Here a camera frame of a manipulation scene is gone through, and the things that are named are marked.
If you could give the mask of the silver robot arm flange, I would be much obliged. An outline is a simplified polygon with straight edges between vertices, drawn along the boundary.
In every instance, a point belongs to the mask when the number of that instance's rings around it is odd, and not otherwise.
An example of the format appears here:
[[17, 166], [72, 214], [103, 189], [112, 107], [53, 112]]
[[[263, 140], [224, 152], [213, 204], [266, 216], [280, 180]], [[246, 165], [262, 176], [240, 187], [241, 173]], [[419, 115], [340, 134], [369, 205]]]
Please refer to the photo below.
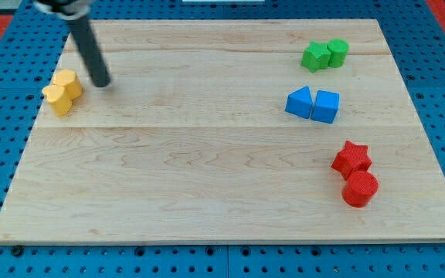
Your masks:
[[64, 20], [76, 20], [88, 14], [94, 0], [32, 0], [41, 12]]

